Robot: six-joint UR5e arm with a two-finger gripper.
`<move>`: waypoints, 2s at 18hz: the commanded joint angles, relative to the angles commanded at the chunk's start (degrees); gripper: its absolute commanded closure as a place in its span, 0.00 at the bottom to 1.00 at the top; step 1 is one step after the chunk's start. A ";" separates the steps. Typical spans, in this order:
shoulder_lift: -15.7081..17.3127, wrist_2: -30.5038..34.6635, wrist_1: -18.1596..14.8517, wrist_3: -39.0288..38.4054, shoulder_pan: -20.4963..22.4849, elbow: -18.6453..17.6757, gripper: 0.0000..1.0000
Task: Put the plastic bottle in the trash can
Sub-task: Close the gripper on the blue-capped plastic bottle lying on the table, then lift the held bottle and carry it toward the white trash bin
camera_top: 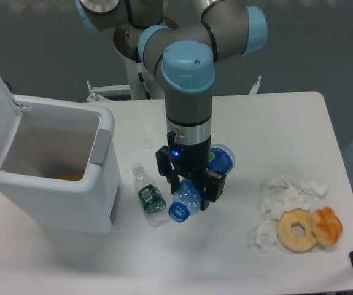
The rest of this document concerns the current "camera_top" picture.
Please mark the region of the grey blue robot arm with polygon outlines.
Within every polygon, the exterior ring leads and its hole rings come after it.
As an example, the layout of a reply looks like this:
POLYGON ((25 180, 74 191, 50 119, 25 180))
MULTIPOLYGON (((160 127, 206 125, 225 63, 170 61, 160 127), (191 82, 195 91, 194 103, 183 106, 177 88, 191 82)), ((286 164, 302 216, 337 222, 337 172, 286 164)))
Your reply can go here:
POLYGON ((265 14, 239 1, 195 1, 200 21, 185 28, 165 24, 162 1, 77 1, 90 31, 120 25, 137 29, 133 54, 165 95, 167 143, 156 153, 159 174, 172 191, 192 182, 205 210, 222 195, 226 174, 209 166, 215 64, 263 47, 265 14))

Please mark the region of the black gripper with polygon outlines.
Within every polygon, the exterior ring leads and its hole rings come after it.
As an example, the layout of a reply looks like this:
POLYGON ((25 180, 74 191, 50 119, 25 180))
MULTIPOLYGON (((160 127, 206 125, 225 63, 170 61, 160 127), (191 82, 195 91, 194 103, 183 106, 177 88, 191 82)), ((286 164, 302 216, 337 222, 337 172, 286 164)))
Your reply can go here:
POLYGON ((222 195, 226 180, 224 172, 208 169, 211 136, 201 143, 186 145, 177 143, 175 131, 170 131, 167 140, 168 146, 162 146, 155 153, 159 174, 167 179, 172 194, 179 187, 179 175, 194 180, 201 199, 200 210, 205 211, 222 195))

